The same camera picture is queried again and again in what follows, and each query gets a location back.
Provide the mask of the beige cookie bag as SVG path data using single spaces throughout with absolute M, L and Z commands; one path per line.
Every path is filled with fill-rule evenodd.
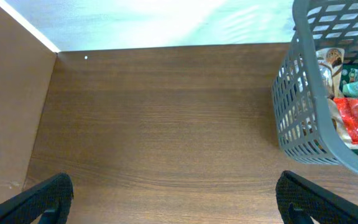
M 353 144 L 348 134 L 339 110 L 334 102 L 335 98 L 343 98 L 339 89 L 345 50 L 342 48 L 328 47 L 316 51 L 319 72 L 323 86 L 328 93 L 328 106 L 334 128 L 344 144 L 353 150 L 358 150 L 358 144 Z

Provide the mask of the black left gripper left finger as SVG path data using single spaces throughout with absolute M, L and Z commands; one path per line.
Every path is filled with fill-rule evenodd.
M 0 223 L 65 224 L 68 220 L 73 184 L 66 173 L 49 179 L 21 192 L 0 204 Z

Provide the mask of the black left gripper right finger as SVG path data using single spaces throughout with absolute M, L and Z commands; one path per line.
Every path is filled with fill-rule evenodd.
M 285 170 L 275 188 L 284 223 L 358 223 L 358 205 Z

